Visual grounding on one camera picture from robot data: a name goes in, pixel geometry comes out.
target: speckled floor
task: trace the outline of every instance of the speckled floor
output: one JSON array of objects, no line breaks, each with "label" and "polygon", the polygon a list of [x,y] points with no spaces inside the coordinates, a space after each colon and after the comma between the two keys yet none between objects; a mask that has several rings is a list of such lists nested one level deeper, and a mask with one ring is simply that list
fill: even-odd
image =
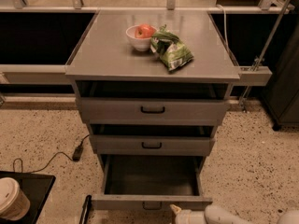
[{"label": "speckled floor", "polygon": [[[272,130],[272,121],[257,104],[243,113],[231,105],[217,142],[201,173],[205,196],[255,224],[276,223],[299,208],[299,128]],[[0,108],[0,167],[12,171],[42,168],[57,151],[72,155],[88,132],[74,103],[6,103]],[[86,195],[100,191],[103,172],[89,140],[79,162],[57,156],[40,174],[56,176],[38,224],[77,224]],[[89,223],[171,222],[171,212],[92,211]]]}]

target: white lid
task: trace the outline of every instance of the white lid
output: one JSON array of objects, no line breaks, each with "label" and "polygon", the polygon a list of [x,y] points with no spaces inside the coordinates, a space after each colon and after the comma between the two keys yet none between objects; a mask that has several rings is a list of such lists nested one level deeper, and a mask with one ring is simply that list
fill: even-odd
[{"label": "white lid", "polygon": [[0,213],[15,200],[18,190],[19,184],[16,180],[9,177],[0,178]]}]

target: bowl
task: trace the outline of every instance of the bowl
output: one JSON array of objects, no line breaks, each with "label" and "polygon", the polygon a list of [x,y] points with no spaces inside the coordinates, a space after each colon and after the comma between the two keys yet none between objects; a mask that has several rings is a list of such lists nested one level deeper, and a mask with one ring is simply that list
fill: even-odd
[{"label": "bowl", "polygon": [[150,48],[150,38],[135,38],[135,30],[137,27],[138,25],[131,26],[125,33],[132,47],[139,51],[146,51]]}]

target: red fruit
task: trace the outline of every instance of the red fruit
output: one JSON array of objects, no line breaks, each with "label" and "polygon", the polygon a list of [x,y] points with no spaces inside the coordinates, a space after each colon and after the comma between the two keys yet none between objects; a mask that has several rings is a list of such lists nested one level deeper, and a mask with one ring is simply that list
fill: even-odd
[{"label": "red fruit", "polygon": [[150,38],[156,30],[148,25],[148,24],[141,24],[135,30],[135,38]]}]

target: snack bag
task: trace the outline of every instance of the snack bag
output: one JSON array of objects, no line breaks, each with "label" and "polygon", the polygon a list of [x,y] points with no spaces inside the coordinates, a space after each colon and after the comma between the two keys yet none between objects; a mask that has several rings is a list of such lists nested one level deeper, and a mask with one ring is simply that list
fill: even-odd
[{"label": "snack bag", "polygon": [[152,52],[159,54],[168,71],[173,71],[193,59],[186,45],[176,35],[166,31],[166,25],[153,34],[150,43]]}]

